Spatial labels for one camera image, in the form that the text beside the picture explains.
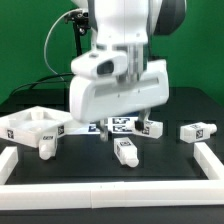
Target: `white block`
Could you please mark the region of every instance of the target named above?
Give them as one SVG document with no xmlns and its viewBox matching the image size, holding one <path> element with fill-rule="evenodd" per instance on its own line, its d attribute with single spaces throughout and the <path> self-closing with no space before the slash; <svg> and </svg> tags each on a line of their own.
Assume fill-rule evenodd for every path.
<svg viewBox="0 0 224 224">
<path fill-rule="evenodd" d="M 114 153 L 122 165 L 136 167 L 139 163 L 137 148 L 129 138 L 115 138 Z"/>
<path fill-rule="evenodd" d="M 203 122 L 185 125 L 180 128 L 180 139 L 187 142 L 198 142 L 209 139 L 210 135 L 217 131 L 215 124 L 205 124 Z"/>
<path fill-rule="evenodd" d="M 39 156 L 43 160 L 48 160 L 55 156 L 57 150 L 56 132 L 46 132 L 39 142 Z"/>
<path fill-rule="evenodd" d="M 194 144 L 194 158 L 209 180 L 224 180 L 224 166 L 204 143 Z"/>
<path fill-rule="evenodd" d="M 5 184 L 17 162 L 17 147 L 6 147 L 0 155 L 0 185 Z"/>
<path fill-rule="evenodd" d="M 132 130 L 132 133 L 139 136 L 158 139 L 163 134 L 163 123 L 147 120 L 144 122 L 144 130 L 138 131 L 135 129 L 135 122 L 128 121 L 126 123 L 128 130 Z"/>
</svg>

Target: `green backdrop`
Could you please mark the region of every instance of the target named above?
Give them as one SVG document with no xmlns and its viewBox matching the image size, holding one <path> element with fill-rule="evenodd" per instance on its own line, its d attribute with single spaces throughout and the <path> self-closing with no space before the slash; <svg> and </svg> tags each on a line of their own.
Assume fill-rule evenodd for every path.
<svg viewBox="0 0 224 224">
<path fill-rule="evenodd" d="M 178 31 L 152 38 L 153 53 L 167 59 L 170 86 L 200 88 L 224 106 L 224 1 L 187 3 Z M 17 86 L 51 75 L 43 59 L 45 38 L 73 7 L 70 0 L 0 1 L 0 103 Z M 84 51 L 90 48 L 89 39 L 82 39 Z M 62 21 L 50 39 L 49 62 L 58 72 L 70 72 L 75 56 L 72 25 Z"/>
</svg>

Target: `black tabletop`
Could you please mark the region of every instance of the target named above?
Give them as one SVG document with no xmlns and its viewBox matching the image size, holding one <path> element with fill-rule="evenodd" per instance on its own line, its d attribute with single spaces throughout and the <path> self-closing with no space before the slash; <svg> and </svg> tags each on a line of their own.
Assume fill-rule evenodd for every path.
<svg viewBox="0 0 224 224">
<path fill-rule="evenodd" d="M 44 90 L 23 91 L 0 106 L 1 115 L 35 106 L 32 95 Z M 48 94 L 36 105 L 67 110 L 65 92 Z M 194 88 L 171 88 L 167 104 L 153 108 L 150 120 L 164 124 L 163 136 L 150 139 L 125 135 L 138 148 L 139 165 L 121 166 L 113 152 L 112 135 L 106 143 L 99 135 L 69 135 L 58 140 L 57 154 L 49 161 L 39 158 L 38 149 L 0 139 L 18 147 L 19 162 L 6 184 L 82 183 L 107 181 L 207 179 L 193 158 L 193 144 L 179 139 L 181 125 L 215 123 L 218 131 L 205 140 L 217 157 L 224 160 L 224 108 Z M 45 211 L 0 211 L 0 223 L 223 223 L 224 206 L 179 206 L 149 208 L 70 209 Z"/>
</svg>

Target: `rectangular block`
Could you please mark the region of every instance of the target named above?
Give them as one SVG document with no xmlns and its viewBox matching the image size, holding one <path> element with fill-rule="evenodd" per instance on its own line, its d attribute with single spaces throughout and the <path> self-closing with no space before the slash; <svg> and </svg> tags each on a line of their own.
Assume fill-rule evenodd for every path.
<svg viewBox="0 0 224 224">
<path fill-rule="evenodd" d="M 17 147 L 6 147 L 0 155 L 0 185 L 5 184 L 17 162 Z"/>
<path fill-rule="evenodd" d="M 224 166 L 204 143 L 194 144 L 194 158 L 210 180 L 224 180 Z"/>
</svg>

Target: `white robot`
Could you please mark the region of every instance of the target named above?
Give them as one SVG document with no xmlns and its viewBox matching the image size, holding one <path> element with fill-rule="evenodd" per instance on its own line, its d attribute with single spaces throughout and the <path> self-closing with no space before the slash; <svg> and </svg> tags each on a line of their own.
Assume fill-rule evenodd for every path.
<svg viewBox="0 0 224 224">
<path fill-rule="evenodd" d="M 92 29 L 92 50 L 71 64 L 76 74 L 70 86 L 72 116 L 99 122 L 102 133 L 104 119 L 111 116 L 140 111 L 144 123 L 150 109 L 169 97 L 166 61 L 148 61 L 149 38 L 179 27 L 186 0 L 72 1 L 87 9 Z"/>
</svg>

